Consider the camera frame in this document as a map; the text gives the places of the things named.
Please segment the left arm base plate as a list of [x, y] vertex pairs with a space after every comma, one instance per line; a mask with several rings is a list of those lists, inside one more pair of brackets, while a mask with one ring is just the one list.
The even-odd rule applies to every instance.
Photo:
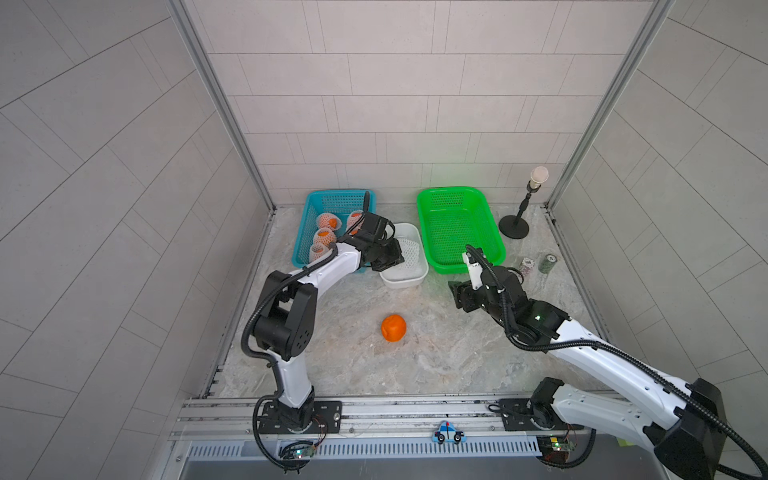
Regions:
[[268, 435], [336, 434], [340, 431], [343, 403], [313, 400], [299, 408], [267, 401], [257, 416], [257, 430]]

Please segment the white foam net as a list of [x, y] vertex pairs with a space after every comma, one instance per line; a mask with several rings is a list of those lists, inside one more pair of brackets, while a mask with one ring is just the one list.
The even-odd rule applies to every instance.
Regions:
[[408, 238], [399, 238], [398, 242], [403, 256], [403, 262], [399, 264], [399, 267], [406, 270], [419, 270], [421, 255], [419, 244]]

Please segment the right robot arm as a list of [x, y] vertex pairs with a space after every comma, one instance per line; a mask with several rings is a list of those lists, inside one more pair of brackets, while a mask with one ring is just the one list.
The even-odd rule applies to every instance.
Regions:
[[720, 390], [699, 378], [688, 383], [660, 372], [598, 338], [565, 311], [529, 298], [513, 268], [493, 266], [477, 251], [465, 255], [469, 278], [449, 287], [457, 308], [481, 309], [506, 338], [528, 352], [550, 353], [600, 380], [619, 399], [580, 393], [559, 379], [542, 380], [529, 403], [542, 428], [555, 420], [608, 433], [652, 452], [681, 479], [735, 479], [747, 473], [721, 462], [727, 441], [767, 476], [767, 462], [726, 419]]

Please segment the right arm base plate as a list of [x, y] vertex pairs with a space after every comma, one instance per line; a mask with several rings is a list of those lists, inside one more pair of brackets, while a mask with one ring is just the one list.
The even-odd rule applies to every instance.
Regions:
[[551, 407], [535, 407], [528, 398], [502, 398], [487, 409], [501, 418], [506, 432], [586, 430], [583, 425], [562, 421]]

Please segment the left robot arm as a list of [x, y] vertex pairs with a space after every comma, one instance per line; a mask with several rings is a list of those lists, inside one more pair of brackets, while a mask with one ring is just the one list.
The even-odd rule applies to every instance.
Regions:
[[315, 392], [303, 352], [312, 338], [319, 298], [363, 267], [383, 272], [404, 262], [394, 224], [369, 210], [370, 199], [366, 192], [361, 218], [329, 252], [292, 273], [268, 275], [241, 334], [243, 354], [266, 360], [272, 369], [275, 411], [293, 431], [306, 429], [313, 417]]

